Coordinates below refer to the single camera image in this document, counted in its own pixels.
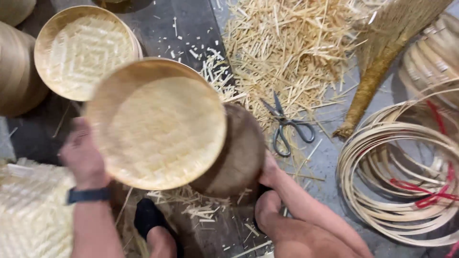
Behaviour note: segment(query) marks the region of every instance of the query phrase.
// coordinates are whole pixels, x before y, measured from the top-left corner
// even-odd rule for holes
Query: metal scissors
[[[310,125],[307,122],[296,120],[296,119],[287,119],[284,116],[284,110],[282,109],[282,106],[280,105],[279,98],[277,97],[276,92],[273,91],[273,94],[274,94],[274,102],[275,102],[276,108],[273,108],[272,106],[270,106],[264,99],[260,99],[260,100],[263,102],[264,106],[268,109],[268,111],[277,119],[277,121],[279,121],[279,128],[276,129],[276,131],[274,132],[274,136],[273,136],[274,150],[281,157],[289,157],[291,155],[291,148],[290,148],[290,144],[285,138],[284,127],[288,125],[293,126],[293,128],[295,128],[295,130],[297,131],[298,135],[300,135],[300,138],[306,143],[312,143],[314,141],[315,130],[312,127],[312,125]],[[311,131],[311,138],[309,139],[306,138],[306,135],[303,133],[300,126],[306,126],[309,129],[309,131]],[[277,138],[279,136],[284,142],[285,147],[287,148],[287,152],[279,151],[279,148],[277,147]]]

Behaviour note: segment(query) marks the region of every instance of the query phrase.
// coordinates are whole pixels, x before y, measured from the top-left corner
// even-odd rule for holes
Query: wristwatch
[[[83,191],[76,191],[74,187],[68,191],[67,205],[76,202],[108,201],[109,199],[110,191],[108,187]]]

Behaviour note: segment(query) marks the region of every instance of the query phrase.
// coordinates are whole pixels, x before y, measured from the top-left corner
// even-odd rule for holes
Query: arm
[[[358,233],[343,218],[310,196],[282,171],[268,151],[266,151],[265,166],[260,177],[260,183],[277,192],[294,218],[332,233],[364,258],[373,257]]]
[[[83,118],[74,120],[74,131],[59,156],[73,172],[75,190],[106,187],[110,178],[99,151],[94,146],[90,127]],[[108,202],[78,202],[73,212],[72,258],[123,258],[123,249]]]

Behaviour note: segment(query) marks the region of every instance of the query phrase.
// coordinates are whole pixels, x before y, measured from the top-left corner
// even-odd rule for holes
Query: scissors handle
[[[300,138],[306,142],[306,143],[312,143],[315,139],[315,130],[314,128],[312,127],[311,124],[309,124],[308,122],[304,122],[304,121],[301,121],[301,120],[291,120],[287,123],[288,125],[291,125],[295,128],[295,130],[298,132],[298,135],[300,135]],[[306,135],[303,133],[303,131],[301,130],[301,127],[300,126],[306,126],[309,131],[311,132],[311,138],[307,138]]]
[[[285,147],[287,148],[287,152],[281,152],[279,150],[279,148],[277,147],[277,138],[280,136],[280,138],[282,139],[282,141],[284,142],[284,145]],[[291,155],[291,148],[290,148],[290,144],[288,143],[287,139],[285,138],[285,135],[284,135],[284,125],[279,125],[279,128],[276,129],[276,131],[274,132],[274,136],[273,136],[273,148],[274,148],[274,151],[279,154],[279,156],[281,157],[290,157]]]

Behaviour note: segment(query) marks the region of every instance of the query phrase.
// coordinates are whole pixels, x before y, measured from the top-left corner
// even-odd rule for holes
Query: concrete floor
[[[220,30],[223,31],[223,26],[226,24],[226,21],[230,17],[227,5],[224,3],[225,1],[221,0],[220,5],[223,7],[223,10],[219,10],[215,0],[211,0],[211,2],[214,6],[215,15],[220,25]],[[459,17],[459,5],[453,4],[448,11]],[[405,87],[401,84],[398,77],[394,76],[393,72],[395,70],[395,67],[391,69],[391,72],[383,83],[381,90],[377,92],[375,98],[370,104],[366,116],[383,107],[408,99],[409,95],[406,92]],[[354,86],[355,81],[358,80],[358,70],[353,69],[345,78],[346,83],[343,87],[344,90]],[[333,111],[325,115],[317,116],[318,120],[330,120],[329,122],[324,123],[325,130],[329,134],[333,132],[343,121],[344,112],[349,107],[354,92],[355,90],[349,92],[348,101],[343,105],[323,107],[317,111],[317,113]],[[12,152],[12,148],[7,139],[7,136],[8,130],[6,128],[6,123],[4,118],[0,117],[0,157],[14,158],[14,154]],[[335,181],[335,169],[339,150],[342,147],[342,142],[338,139],[333,139],[330,141],[324,133],[319,133],[316,139],[317,140],[315,143],[317,143],[320,139],[323,139],[323,141],[318,147],[317,151],[314,153],[309,166],[314,168],[315,176],[326,178],[326,181],[320,185],[310,185],[308,190],[311,195],[313,195],[322,203],[328,205],[334,212],[342,216],[353,228],[355,228],[355,230],[367,242],[375,257],[439,258],[444,257],[448,253],[449,247],[427,249],[422,247],[406,246],[398,242],[391,241],[364,225],[352,214],[352,212],[347,210],[346,205],[342,202],[342,199],[338,195],[338,189],[336,187]],[[312,147],[306,149],[306,155],[308,155],[311,150]]]

